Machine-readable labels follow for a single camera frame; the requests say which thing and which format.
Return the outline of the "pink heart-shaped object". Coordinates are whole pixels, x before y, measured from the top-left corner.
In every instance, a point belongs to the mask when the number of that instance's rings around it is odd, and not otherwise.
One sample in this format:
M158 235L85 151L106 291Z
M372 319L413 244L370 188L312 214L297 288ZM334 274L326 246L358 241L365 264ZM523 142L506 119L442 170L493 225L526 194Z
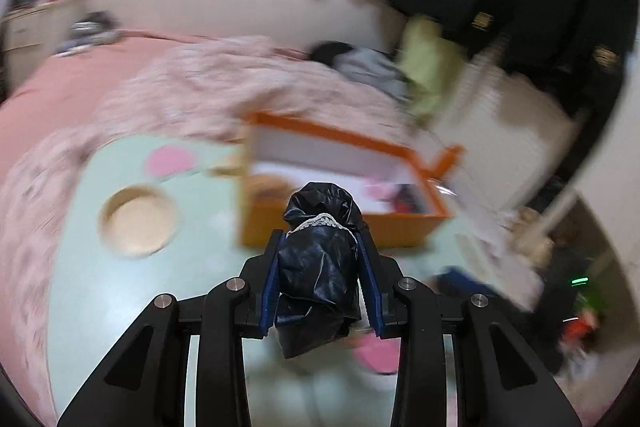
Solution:
M400 185L378 178L369 178L364 180L364 191L377 202L395 207Z

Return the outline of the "orange cardboard box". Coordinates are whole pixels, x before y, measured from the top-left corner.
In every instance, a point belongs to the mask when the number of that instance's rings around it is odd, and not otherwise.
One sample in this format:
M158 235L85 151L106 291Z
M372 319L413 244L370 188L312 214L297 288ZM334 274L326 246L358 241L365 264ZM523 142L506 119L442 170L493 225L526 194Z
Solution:
M431 170L409 147L268 113L250 116L245 132L238 232L243 246L265 246L272 230L286 229L285 206L309 182L333 183L352 195L381 248L419 247L454 217ZM369 178L400 185L395 207L367 195Z

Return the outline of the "grey clothing pile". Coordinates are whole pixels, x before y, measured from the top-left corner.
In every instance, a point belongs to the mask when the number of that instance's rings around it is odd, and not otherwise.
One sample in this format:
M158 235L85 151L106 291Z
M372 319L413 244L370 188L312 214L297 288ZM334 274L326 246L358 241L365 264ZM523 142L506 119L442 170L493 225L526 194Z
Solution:
M385 54L366 48L353 48L338 54L333 67L348 80L366 84L387 94L397 102L408 100L405 75Z

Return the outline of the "yellow-green pillow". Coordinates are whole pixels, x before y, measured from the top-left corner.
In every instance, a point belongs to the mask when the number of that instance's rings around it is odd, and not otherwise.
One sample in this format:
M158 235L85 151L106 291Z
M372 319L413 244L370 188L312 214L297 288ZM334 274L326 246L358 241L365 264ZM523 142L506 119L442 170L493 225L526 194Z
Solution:
M465 65L457 43L442 38L442 28L426 16L408 19L396 65L408 81L409 113L425 124L447 102Z

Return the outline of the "black clothing on bed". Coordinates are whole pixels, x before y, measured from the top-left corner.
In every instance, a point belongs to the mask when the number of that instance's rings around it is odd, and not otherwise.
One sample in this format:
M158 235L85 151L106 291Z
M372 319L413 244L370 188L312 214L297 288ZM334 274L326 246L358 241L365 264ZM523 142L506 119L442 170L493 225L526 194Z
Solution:
M350 52L353 48L351 44L339 41L320 42L308 52L307 58L311 62L333 67L338 56Z

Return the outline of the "pink floral duvet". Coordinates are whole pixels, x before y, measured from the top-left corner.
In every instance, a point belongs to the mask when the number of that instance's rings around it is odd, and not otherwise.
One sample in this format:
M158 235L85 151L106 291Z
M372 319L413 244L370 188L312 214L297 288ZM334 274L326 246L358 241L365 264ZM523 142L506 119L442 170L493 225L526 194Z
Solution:
M47 304L80 170L100 146L159 133L233 141L268 110L388 142L408 139L389 96L265 37L131 36L52 56L1 107L1 362L27 406L55 422Z

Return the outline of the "folded clothes on bed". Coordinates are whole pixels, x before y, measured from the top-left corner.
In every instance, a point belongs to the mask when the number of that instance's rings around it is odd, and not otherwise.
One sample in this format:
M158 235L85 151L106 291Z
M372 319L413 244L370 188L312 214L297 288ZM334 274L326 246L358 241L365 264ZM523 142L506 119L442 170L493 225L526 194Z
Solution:
M66 56L87 51L94 46L106 46L122 38L122 30L116 18L107 11L88 13L82 20L70 25L70 29L55 55Z

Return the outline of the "black hanging jacket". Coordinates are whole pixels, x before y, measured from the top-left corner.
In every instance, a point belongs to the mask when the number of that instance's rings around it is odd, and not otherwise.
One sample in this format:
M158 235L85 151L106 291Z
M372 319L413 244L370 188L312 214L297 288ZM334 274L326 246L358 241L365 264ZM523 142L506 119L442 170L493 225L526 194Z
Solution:
M388 0L425 15L474 56L496 40L500 67L555 98L567 116L615 103L634 46L638 0Z

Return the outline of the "white drawer cabinet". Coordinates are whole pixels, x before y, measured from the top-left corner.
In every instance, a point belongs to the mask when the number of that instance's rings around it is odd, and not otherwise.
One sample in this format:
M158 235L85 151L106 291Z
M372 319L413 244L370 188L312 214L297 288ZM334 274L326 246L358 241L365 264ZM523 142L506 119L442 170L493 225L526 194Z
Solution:
M44 8L18 11L3 20L8 83L20 87L64 40L74 9L62 1Z

